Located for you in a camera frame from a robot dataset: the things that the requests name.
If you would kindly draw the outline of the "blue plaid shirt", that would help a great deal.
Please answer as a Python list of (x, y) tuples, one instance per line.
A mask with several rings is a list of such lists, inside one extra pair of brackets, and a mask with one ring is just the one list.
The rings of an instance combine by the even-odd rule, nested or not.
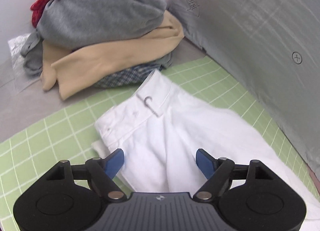
[(154, 69), (166, 69), (170, 64), (171, 53), (168, 53), (155, 61), (126, 68), (122, 71), (105, 76), (93, 86), (106, 89), (143, 82)]

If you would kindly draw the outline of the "beige garment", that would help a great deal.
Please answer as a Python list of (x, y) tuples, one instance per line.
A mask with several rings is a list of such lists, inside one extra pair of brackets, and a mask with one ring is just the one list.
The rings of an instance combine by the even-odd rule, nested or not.
[(61, 99), (66, 100), (105, 76), (160, 59), (183, 38), (182, 24), (165, 11), (159, 27), (136, 39), (93, 44), (75, 52), (44, 40), (42, 89), (49, 91), (57, 83)]

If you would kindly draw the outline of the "grey carrot print sheet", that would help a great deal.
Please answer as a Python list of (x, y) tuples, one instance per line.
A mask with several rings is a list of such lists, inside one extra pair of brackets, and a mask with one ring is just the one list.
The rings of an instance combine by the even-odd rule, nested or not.
[(166, 0), (319, 173), (319, 0)]

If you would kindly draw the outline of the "clear plastic bag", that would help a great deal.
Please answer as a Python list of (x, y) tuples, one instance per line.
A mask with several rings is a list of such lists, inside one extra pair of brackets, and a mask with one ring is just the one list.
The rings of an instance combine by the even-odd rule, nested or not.
[(42, 73), (42, 40), (36, 32), (10, 39), (11, 65), (18, 92), (36, 82)]

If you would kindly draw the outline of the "white trousers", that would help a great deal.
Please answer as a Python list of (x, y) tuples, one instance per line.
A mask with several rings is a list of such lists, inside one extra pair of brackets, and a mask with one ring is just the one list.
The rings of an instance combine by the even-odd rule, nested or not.
[(196, 165), (200, 148), (238, 164), (258, 159), (305, 201), (303, 230), (319, 230), (319, 202), (256, 129), (234, 111), (193, 97), (158, 70), (133, 96), (106, 111), (95, 129), (100, 139), (92, 146), (99, 156), (123, 150), (119, 177), (133, 191), (196, 193), (206, 181)]

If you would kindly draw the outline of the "green grid cutting mat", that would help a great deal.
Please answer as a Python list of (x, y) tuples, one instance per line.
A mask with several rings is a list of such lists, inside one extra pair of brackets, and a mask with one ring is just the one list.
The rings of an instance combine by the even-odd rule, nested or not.
[[(190, 94), (238, 113), (263, 136), (278, 157), (319, 198), (306, 163), (267, 111), (227, 71), (209, 57), (171, 67), (164, 75)], [(38, 121), (1, 143), (1, 228), (17, 230), (12, 208), (33, 182), (58, 159), (81, 164), (94, 156), (94, 122), (130, 97), (136, 87), (105, 90)]]

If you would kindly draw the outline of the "grey knit garment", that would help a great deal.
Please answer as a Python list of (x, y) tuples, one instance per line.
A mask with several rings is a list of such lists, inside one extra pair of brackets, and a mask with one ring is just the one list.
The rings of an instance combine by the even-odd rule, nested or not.
[(42, 72), (42, 42), (77, 50), (91, 44), (139, 38), (164, 19), (164, 0), (50, 0), (21, 49), (29, 76)]

